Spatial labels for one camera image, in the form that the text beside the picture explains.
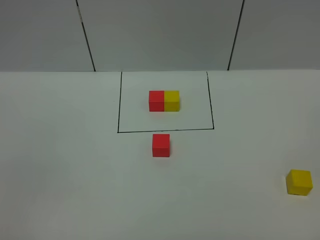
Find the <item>template red cube block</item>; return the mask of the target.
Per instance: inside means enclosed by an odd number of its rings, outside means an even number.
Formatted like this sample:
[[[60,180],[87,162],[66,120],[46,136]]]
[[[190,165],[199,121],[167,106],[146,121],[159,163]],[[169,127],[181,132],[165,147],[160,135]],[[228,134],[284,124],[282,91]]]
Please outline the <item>template red cube block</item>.
[[[150,112],[165,111],[165,91],[150,90],[148,95],[148,105]]]

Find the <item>template yellow cube block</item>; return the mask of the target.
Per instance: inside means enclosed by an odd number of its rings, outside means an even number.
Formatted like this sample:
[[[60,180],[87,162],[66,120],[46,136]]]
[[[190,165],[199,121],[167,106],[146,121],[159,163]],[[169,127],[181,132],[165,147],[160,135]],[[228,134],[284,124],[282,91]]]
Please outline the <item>template yellow cube block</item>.
[[[164,91],[164,111],[165,112],[180,111],[180,92],[178,90]]]

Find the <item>loose yellow cube block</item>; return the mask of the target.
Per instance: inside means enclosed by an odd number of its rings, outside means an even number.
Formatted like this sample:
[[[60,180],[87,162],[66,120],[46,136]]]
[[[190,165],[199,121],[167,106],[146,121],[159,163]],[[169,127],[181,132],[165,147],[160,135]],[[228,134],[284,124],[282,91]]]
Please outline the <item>loose yellow cube block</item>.
[[[313,189],[312,175],[308,170],[291,169],[285,181],[289,195],[307,196]]]

